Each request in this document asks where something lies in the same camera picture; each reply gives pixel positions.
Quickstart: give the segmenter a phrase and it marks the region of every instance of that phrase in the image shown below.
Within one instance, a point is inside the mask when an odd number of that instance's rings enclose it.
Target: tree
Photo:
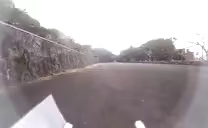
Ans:
[[[134,47],[130,47],[126,50],[121,51],[119,57],[118,57],[118,61],[140,61],[140,60],[147,60],[148,59],[148,55],[145,52],[145,50],[143,48],[134,48]]]
[[[93,54],[99,58],[99,62],[105,63],[114,61],[113,53],[104,48],[94,48]]]
[[[199,46],[202,49],[202,52],[204,52],[204,54],[206,55],[206,59],[208,60],[208,45],[206,44],[206,42],[208,42],[208,40],[206,40],[206,38],[203,37],[202,39],[200,39],[200,41],[189,42],[189,43]]]
[[[171,60],[175,53],[173,38],[150,40],[141,47],[146,50],[151,60]]]

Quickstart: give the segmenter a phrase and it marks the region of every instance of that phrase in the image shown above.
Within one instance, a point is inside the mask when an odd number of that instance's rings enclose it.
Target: sky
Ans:
[[[208,0],[13,1],[42,26],[114,54],[151,39],[169,37],[178,39],[177,48],[199,52],[199,47],[188,42],[208,39]]]

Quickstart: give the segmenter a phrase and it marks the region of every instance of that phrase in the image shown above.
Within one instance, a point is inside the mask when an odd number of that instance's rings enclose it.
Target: asphalt road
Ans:
[[[49,94],[74,128],[208,128],[208,67],[110,63],[0,89],[0,128]]]

